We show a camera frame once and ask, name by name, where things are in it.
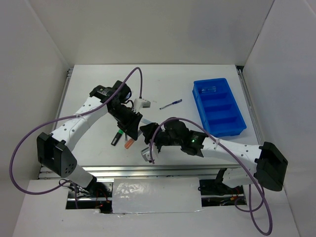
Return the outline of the green-capped black highlighter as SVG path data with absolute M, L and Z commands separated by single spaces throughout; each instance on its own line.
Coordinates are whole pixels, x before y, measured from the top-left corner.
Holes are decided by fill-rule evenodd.
M 120 138 L 122 137 L 123 135 L 123 131 L 120 129 L 116 135 L 114 136 L 113 140 L 111 141 L 111 145 L 112 146 L 116 146 L 118 141 L 120 140 Z

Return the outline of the blue grip ballpoint pen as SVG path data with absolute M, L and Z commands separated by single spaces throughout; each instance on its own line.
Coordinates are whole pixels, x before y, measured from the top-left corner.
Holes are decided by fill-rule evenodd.
M 160 107 L 159 110 L 163 110 L 163 109 L 165 109 L 165 108 L 167 108 L 167 107 L 169 107 L 169 106 L 172 106 L 172 105 L 175 105 L 175 104 L 178 104 L 178 103 L 181 103 L 181 102 L 182 102 L 182 99 L 176 100 L 176 101 L 174 101 L 174 102 L 172 102 L 172 103 L 170 103 L 170 104 L 167 104 L 167 105 L 165 105 L 165 106 Z

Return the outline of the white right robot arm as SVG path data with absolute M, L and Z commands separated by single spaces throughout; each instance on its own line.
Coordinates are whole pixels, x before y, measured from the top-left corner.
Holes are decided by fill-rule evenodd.
M 164 146 L 178 146 L 190 156 L 218 158 L 240 165 L 222 168 L 216 176 L 216 190 L 222 194 L 248 184 L 260 185 L 270 191 L 283 189 L 288 161 L 275 144 L 247 145 L 216 138 L 207 131 L 190 130 L 185 119 L 170 118 L 163 125 L 149 123 L 141 126 L 144 142 L 149 146 L 144 156 L 154 162 Z

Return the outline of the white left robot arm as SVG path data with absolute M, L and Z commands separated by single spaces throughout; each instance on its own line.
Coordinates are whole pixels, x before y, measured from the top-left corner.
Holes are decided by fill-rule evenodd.
M 94 196 L 98 189 L 105 189 L 95 176 L 78 164 L 72 151 L 80 138 L 106 113 L 114 117 L 120 130 L 137 140 L 142 118 L 139 111 L 149 107 L 150 102 L 137 98 L 132 107 L 127 107 L 125 102 L 130 96 L 130 88 L 119 80 L 113 87 L 95 87 L 73 119 L 66 121 L 50 134 L 43 132 L 37 137 L 39 162 L 61 178 L 79 185 L 80 192 L 86 197 Z

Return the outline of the white foil-edged panel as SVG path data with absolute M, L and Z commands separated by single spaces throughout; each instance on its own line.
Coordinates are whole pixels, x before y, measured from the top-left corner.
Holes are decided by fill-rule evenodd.
M 112 210 L 115 214 L 186 213 L 202 210 L 199 179 L 115 179 Z

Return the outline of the blue compartment tray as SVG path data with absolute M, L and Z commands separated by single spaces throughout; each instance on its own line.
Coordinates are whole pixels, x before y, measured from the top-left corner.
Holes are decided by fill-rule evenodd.
M 215 93 L 201 93 L 202 88 L 211 86 L 217 87 Z M 202 126 L 211 135 L 237 136 L 247 128 L 225 78 L 196 80 L 192 93 Z

